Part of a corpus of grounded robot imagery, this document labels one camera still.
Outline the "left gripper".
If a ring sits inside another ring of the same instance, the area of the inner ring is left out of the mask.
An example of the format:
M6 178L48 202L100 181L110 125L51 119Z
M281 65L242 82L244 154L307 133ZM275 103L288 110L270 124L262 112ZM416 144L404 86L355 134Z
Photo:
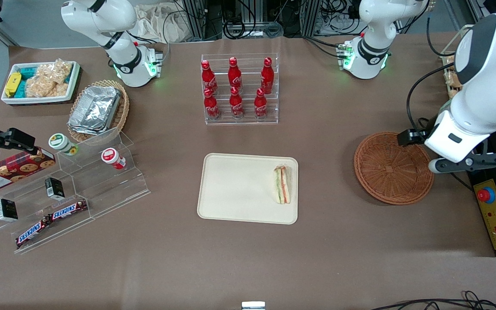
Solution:
M449 161L458 163L492 132L476 131L463 121L458 121L454 114L445 110L437 116L435 126L426 139L425 130L409 129L397 135L399 146L422 145Z

